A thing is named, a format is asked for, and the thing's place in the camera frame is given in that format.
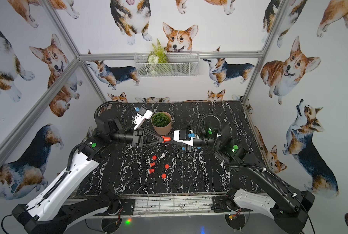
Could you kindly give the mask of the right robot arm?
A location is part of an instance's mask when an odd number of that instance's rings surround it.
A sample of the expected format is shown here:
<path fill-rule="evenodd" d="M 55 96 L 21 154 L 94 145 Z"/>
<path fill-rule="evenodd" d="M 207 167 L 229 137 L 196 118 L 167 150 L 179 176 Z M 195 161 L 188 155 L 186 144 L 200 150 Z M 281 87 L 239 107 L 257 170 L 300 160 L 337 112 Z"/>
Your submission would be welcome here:
<path fill-rule="evenodd" d="M 193 130 L 174 130 L 172 141 L 190 147 L 208 147 L 221 166 L 246 175 L 265 195 L 230 189 L 226 195 L 230 209 L 248 209 L 268 216 L 288 234 L 300 234 L 311 222 L 309 210 L 315 197 L 285 182 L 260 162 L 233 137 L 230 126 L 215 114 L 202 116 Z"/>

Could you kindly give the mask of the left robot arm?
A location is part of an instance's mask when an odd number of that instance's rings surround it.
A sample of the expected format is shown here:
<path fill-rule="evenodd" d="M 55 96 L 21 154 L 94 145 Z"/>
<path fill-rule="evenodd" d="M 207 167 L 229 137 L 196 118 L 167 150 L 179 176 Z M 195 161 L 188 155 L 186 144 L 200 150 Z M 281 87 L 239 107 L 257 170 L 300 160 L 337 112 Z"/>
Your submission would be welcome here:
<path fill-rule="evenodd" d="M 131 108 L 126 105 L 126 113 L 134 113 L 134 127 L 124 128 L 122 116 L 113 110 L 102 108 L 117 104 L 118 101 L 108 101 L 100 105 L 94 119 L 97 132 L 84 143 L 76 145 L 70 152 L 66 168 L 39 195 L 28 204 L 19 204 L 12 216 L 23 225 L 28 234 L 62 234 L 66 229 L 84 219 L 99 213 L 118 214 L 122 205 L 118 195 L 104 192 L 94 198 L 65 205 L 66 200 L 86 176 L 101 163 L 103 152 L 113 143 L 127 143 L 133 147 L 143 148 L 150 145 L 171 141 L 171 137 L 159 135 L 149 128 L 143 128 L 145 120 L 153 117 L 153 112 L 144 108 Z"/>

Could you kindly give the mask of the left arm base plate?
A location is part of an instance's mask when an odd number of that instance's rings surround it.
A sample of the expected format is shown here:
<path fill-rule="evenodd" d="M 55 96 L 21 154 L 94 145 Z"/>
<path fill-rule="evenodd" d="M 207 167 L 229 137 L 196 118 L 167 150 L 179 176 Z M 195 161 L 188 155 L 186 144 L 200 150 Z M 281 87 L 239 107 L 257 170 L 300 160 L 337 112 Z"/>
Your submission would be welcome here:
<path fill-rule="evenodd" d="M 118 215 L 132 215 L 135 208 L 135 199 L 119 199 L 113 201 L 107 211 L 98 213 L 95 216 L 118 216 Z"/>

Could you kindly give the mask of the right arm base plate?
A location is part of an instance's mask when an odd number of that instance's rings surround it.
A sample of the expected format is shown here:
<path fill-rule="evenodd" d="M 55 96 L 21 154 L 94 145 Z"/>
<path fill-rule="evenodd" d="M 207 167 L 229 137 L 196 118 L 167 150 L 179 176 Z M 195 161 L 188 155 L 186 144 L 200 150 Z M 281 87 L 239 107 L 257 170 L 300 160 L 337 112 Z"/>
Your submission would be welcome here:
<path fill-rule="evenodd" d="M 212 197 L 211 210 L 215 213 L 225 212 L 251 212 L 252 210 L 241 208 L 230 196 L 214 196 Z"/>

